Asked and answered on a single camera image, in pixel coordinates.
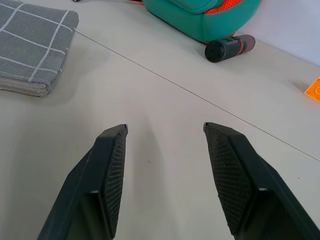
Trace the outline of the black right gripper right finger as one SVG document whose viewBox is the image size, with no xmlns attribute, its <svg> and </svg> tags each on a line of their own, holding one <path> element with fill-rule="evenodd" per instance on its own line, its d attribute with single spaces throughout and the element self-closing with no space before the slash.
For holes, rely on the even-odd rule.
<svg viewBox="0 0 320 240">
<path fill-rule="evenodd" d="M 236 240 L 318 240 L 320 230 L 279 173 L 233 128 L 203 125 L 215 187 Z"/>
</svg>

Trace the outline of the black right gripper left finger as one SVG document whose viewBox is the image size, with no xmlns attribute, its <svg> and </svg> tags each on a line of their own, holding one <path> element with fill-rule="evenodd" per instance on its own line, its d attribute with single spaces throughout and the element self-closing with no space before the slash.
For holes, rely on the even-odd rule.
<svg viewBox="0 0 320 240">
<path fill-rule="evenodd" d="M 67 175 L 40 240 L 113 240 L 124 184 L 128 126 L 104 130 Z"/>
</svg>

